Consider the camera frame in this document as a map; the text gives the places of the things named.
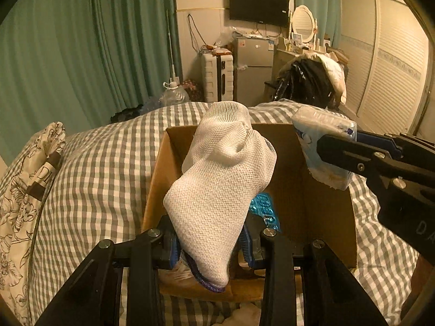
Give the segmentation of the blue white tissue pack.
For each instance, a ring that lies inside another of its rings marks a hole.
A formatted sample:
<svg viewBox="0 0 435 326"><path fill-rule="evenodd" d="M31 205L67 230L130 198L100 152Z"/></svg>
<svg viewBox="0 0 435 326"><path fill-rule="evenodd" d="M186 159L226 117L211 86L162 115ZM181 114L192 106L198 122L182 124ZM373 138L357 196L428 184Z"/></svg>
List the blue white tissue pack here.
<svg viewBox="0 0 435 326"><path fill-rule="evenodd" d="M357 124L339 113L310 105L302 105L293 115L292 123L311 176L332 189L346 190L352 176L350 171L328 163L323 154L340 158L338 146L341 140L357 139Z"/></svg>

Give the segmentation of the white mesh sock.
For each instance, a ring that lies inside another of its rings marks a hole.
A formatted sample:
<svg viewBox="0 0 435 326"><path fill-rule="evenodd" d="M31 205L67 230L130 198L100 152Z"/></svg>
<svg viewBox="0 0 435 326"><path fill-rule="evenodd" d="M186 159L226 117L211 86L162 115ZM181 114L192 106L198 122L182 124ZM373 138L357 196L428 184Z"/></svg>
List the white mesh sock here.
<svg viewBox="0 0 435 326"><path fill-rule="evenodd" d="M212 104L198 125L182 175L163 199L192 273L220 293L252 199L270 183L277 154L239 102Z"/></svg>

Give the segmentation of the blue foil snack packet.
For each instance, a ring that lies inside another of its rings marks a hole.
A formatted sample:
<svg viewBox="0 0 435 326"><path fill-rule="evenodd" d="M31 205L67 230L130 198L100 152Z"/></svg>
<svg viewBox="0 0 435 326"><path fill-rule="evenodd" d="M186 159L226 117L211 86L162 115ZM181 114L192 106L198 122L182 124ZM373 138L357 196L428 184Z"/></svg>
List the blue foil snack packet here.
<svg viewBox="0 0 435 326"><path fill-rule="evenodd" d="M261 217L267 228L278 232L281 231L279 218L274 209L272 198L268 193L258 193L251 201L249 212Z"/></svg>

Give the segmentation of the brown cardboard box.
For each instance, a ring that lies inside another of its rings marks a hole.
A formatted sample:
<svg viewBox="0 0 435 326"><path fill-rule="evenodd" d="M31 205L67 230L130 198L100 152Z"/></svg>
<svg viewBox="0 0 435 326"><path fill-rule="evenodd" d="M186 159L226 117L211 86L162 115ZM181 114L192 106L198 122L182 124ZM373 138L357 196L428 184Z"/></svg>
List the brown cardboard box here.
<svg viewBox="0 0 435 326"><path fill-rule="evenodd" d="M254 124L253 128L270 140L277 162L269 186L284 236L302 248L321 239L344 265L356 266L357 244L352 200L348 190L332 189L315 180L307 169L305 157L291 124ZM150 182L143 230L154 228L165 215L163 198L181 175L196 127L169 127L161 140ZM250 302L262 299L264 280L241 267L232 267L231 279L223 293L206 290L196 279L176 281L173 271L159 271L163 295L213 302Z"/></svg>

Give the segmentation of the louvered wardrobe doors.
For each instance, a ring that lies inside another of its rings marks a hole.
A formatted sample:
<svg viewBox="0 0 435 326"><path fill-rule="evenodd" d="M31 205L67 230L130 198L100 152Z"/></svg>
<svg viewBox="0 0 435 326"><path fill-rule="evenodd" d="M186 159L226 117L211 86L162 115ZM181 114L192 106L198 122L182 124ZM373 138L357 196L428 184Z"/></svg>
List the louvered wardrobe doors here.
<svg viewBox="0 0 435 326"><path fill-rule="evenodd" d="M341 0L348 57L343 111L365 130L408 133L427 80L429 41L403 0Z"/></svg>

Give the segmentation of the white jacket on chair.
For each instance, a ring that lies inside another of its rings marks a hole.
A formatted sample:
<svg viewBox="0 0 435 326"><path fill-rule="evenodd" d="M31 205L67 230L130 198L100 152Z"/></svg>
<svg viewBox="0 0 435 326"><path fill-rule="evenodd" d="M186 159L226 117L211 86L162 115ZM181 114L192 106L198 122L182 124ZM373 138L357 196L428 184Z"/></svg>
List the white jacket on chair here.
<svg viewBox="0 0 435 326"><path fill-rule="evenodd" d="M305 56L323 65L335 91L335 102L338 105L345 105L347 102L347 87L344 69L338 63L338 58L333 56L332 53L321 54L312 51L306 53Z"/></svg>

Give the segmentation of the grey checkered duvet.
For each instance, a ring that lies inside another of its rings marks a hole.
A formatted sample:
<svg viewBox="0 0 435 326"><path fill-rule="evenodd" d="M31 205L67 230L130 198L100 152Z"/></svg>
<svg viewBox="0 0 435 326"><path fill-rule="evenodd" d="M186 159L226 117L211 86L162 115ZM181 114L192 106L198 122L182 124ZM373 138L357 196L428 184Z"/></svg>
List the grey checkered duvet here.
<svg viewBox="0 0 435 326"><path fill-rule="evenodd" d="M41 205L26 209L32 230L24 243L24 290L5 299L22 325L34 325L58 289L101 239L122 242L140 230L163 132L199 123L208 105L185 103L118 124L65 136L59 123L35 133L1 178L1 194L24 198L24 161L64 146ZM417 253L377 221L379 205L361 176L349 185L358 245L355 277L390 325L398 325Z"/></svg>

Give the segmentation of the silver mini fridge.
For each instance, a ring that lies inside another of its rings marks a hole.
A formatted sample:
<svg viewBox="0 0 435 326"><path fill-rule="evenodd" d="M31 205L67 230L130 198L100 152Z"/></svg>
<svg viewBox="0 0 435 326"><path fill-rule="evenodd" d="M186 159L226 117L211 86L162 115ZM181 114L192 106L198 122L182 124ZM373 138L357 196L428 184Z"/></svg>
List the silver mini fridge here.
<svg viewBox="0 0 435 326"><path fill-rule="evenodd" d="M258 105L263 100L265 82L271 79L274 42L257 37L238 37L233 44L234 98L246 107Z"/></svg>

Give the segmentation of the white oval vanity mirror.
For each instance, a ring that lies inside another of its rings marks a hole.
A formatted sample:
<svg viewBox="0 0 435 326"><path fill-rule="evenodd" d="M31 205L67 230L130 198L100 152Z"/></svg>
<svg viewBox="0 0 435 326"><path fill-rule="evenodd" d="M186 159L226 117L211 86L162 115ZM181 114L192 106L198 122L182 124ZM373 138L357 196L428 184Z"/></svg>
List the white oval vanity mirror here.
<svg viewBox="0 0 435 326"><path fill-rule="evenodd" d="M302 36L302 42L308 43L314 37L315 19L310 9L305 5L295 8L292 15L292 31Z"/></svg>

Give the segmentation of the white suitcase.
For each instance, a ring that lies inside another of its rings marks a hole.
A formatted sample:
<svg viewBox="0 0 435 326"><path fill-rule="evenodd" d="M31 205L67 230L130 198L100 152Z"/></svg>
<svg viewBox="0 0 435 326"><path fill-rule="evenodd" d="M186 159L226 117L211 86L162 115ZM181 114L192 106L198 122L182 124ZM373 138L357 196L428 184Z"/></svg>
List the white suitcase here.
<svg viewBox="0 0 435 326"><path fill-rule="evenodd" d="M201 56L203 96L206 102L232 101L234 99L233 55L227 49Z"/></svg>

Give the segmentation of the floral patterned pillow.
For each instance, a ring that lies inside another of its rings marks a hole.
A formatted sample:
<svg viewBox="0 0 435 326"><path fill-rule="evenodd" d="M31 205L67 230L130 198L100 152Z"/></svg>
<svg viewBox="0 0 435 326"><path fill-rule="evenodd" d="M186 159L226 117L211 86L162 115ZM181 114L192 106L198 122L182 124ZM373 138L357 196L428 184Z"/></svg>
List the floral patterned pillow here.
<svg viewBox="0 0 435 326"><path fill-rule="evenodd" d="M29 139L1 178L1 298L21 325L31 321L29 262L37 221L65 145L63 123L49 124Z"/></svg>

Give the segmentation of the large clear water bottle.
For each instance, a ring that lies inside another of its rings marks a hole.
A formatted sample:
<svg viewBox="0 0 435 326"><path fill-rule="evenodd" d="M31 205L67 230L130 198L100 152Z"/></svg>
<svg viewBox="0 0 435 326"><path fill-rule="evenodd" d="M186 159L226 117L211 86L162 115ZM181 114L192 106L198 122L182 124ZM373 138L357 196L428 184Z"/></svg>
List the large clear water bottle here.
<svg viewBox="0 0 435 326"><path fill-rule="evenodd" d="M179 105L190 101L189 94L176 81L163 82L163 87L164 92L159 98L162 106Z"/></svg>

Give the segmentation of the green curtain left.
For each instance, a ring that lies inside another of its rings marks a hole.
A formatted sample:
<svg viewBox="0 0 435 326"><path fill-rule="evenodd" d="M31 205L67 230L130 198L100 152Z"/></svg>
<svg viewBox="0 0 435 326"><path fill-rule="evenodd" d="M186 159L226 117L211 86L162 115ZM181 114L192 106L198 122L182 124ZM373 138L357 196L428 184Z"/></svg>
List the green curtain left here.
<svg viewBox="0 0 435 326"><path fill-rule="evenodd" d="M159 95L180 71L175 0L18 0L1 23L1 157Z"/></svg>

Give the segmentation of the black wall television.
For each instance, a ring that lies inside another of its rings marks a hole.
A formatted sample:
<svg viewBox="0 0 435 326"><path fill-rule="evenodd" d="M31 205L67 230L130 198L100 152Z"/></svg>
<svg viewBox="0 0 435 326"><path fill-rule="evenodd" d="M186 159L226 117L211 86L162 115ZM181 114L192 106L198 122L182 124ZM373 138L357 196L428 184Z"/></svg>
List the black wall television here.
<svg viewBox="0 0 435 326"><path fill-rule="evenodd" d="M229 0L229 19L288 27L290 0Z"/></svg>

